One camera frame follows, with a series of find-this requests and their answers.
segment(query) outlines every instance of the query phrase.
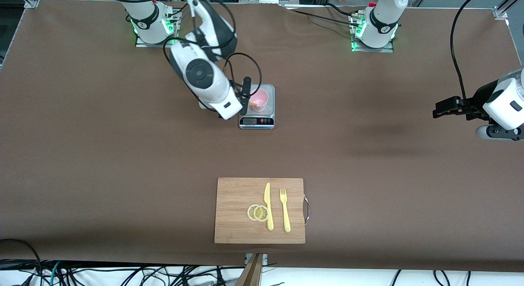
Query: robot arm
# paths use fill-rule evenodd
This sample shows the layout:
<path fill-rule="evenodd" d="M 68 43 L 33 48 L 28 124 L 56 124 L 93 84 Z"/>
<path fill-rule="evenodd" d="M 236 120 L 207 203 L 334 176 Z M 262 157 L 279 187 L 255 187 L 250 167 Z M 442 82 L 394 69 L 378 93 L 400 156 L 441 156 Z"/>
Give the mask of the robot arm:
<path fill-rule="evenodd" d="M 235 52 L 234 28 L 203 0 L 187 0 L 191 16 L 197 13 L 202 24 L 177 41 L 170 49 L 170 64 L 197 96 L 200 107 L 215 109 L 224 120 L 237 114 L 242 105 L 234 88 L 215 64 Z"/>
<path fill-rule="evenodd" d="M 131 17 L 135 33 L 145 43 L 163 43 L 174 33 L 174 12 L 171 6 L 159 1 L 121 3 Z"/>
<path fill-rule="evenodd" d="M 481 119 L 489 125 L 477 128 L 485 140 L 520 141 L 524 128 L 524 67 L 480 87 L 464 101 L 451 97 L 436 103 L 433 118 L 466 115 L 466 120 Z"/>
<path fill-rule="evenodd" d="M 359 14 L 364 14 L 364 20 L 355 36 L 369 47 L 385 47 L 395 36 L 398 20 L 408 2 L 409 0 L 378 0 L 376 6 L 359 11 Z"/>

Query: pink plastic cup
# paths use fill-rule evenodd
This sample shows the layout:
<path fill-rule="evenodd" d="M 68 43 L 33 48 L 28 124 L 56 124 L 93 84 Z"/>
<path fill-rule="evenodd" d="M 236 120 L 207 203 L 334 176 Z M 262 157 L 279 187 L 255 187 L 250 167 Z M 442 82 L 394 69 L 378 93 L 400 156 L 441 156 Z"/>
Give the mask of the pink plastic cup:
<path fill-rule="evenodd" d="M 249 103 L 256 105 L 256 106 L 253 106 L 253 105 L 251 106 L 253 111 L 262 112 L 263 110 L 266 109 L 268 99 L 269 99 L 269 95 L 267 94 L 267 92 L 263 90 L 262 88 L 259 88 L 258 91 L 249 98 Z"/>

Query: wooden cutting board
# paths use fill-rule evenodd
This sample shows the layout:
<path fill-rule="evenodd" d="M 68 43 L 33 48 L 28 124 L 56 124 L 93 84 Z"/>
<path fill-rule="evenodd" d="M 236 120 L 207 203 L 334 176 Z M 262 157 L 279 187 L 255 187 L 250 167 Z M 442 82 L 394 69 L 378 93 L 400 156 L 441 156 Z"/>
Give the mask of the wooden cutting board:
<path fill-rule="evenodd" d="M 264 205 L 266 184 L 271 185 L 271 213 L 274 229 L 267 222 L 253 221 L 247 209 L 253 204 Z M 284 231 L 280 189 L 285 188 L 291 231 Z M 304 244 L 303 215 L 304 180 L 302 178 L 241 178 L 221 177 L 217 187 L 215 243 L 236 244 Z"/>

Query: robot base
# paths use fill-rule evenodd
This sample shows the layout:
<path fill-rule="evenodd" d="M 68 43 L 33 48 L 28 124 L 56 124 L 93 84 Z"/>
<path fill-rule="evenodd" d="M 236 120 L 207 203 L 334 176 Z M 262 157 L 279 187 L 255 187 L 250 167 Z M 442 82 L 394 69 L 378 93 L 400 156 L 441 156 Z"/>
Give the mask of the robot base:
<path fill-rule="evenodd" d="M 173 8 L 173 11 L 180 11 L 180 8 Z M 167 27 L 173 30 L 173 34 L 171 34 L 170 36 L 178 37 L 180 34 L 180 23 L 182 22 L 182 13 L 176 14 L 174 16 L 174 19 L 175 22 L 167 24 Z M 163 42 L 156 44 L 146 43 L 142 39 L 140 39 L 138 35 L 135 34 L 135 36 L 135 47 L 163 47 Z M 169 40 L 165 47 L 171 47 L 171 45 L 173 45 L 175 42 L 176 40 Z"/>
<path fill-rule="evenodd" d="M 353 17 L 348 17 L 350 23 L 359 23 L 358 20 Z M 389 43 L 385 47 L 373 48 L 365 45 L 359 38 L 355 36 L 358 27 L 350 26 L 351 33 L 351 51 L 363 51 L 363 52 L 393 52 L 393 40 L 389 40 Z"/>

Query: brown table surface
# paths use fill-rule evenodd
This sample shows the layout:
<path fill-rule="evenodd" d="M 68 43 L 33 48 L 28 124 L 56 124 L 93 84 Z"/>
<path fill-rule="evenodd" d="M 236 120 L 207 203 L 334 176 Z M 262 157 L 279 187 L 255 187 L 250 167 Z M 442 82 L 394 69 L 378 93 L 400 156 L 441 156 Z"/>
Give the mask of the brown table surface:
<path fill-rule="evenodd" d="M 43 259 L 242 264 L 268 252 L 289 267 L 524 270 L 524 145 L 431 116 L 460 95 L 456 9 L 406 10 L 395 52 L 372 54 L 350 51 L 344 25 L 230 7 L 237 51 L 277 90 L 271 131 L 199 109 L 161 49 L 133 46 L 120 3 L 26 10 L 0 73 L 0 237 Z M 455 51 L 468 96 L 519 65 L 490 10 L 464 11 Z M 256 80 L 249 60 L 232 61 Z M 218 177 L 304 178 L 306 243 L 214 244 Z"/>

